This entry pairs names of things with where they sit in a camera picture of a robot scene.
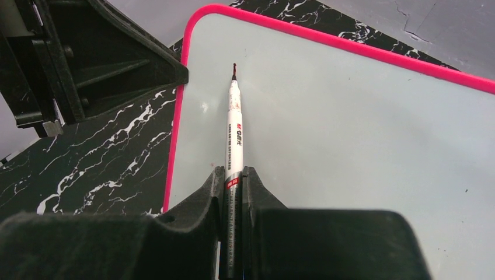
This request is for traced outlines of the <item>pink framed whiteboard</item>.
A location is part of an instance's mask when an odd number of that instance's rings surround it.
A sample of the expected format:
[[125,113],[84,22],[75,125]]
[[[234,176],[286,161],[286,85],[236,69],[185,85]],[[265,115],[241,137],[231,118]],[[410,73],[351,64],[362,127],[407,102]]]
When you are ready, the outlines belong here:
[[184,31],[163,207],[225,163],[237,75],[245,165],[289,207],[389,209],[435,279],[494,278],[494,81],[225,5]]

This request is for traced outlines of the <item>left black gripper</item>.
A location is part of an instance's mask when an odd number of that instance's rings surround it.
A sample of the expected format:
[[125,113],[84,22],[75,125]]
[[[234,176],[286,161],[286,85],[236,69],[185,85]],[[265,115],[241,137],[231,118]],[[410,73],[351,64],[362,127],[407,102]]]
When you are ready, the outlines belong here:
[[55,99],[76,124],[188,80],[175,52],[108,1],[1,1],[1,94],[41,138],[63,133]]

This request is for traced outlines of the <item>white marker pen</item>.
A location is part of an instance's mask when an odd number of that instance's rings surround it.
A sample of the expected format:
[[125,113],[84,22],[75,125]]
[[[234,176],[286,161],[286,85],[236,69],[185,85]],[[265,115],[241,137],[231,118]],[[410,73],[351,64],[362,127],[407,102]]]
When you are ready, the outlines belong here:
[[243,116],[241,92],[233,64],[228,91],[224,181],[224,235],[221,244],[219,278],[242,279],[242,177]]

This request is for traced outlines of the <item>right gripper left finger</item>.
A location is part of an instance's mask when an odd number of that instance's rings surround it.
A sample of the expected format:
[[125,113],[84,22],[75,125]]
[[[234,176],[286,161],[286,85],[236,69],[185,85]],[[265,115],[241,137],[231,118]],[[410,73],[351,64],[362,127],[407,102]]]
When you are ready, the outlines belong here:
[[1,223],[2,279],[214,279],[224,168],[166,213],[38,215]]

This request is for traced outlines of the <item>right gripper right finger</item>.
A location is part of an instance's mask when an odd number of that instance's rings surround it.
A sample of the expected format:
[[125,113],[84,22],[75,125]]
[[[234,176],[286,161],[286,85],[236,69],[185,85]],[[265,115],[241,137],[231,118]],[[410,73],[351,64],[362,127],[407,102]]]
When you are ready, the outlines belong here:
[[243,170],[245,279],[430,279],[407,220],[385,210],[285,206]]

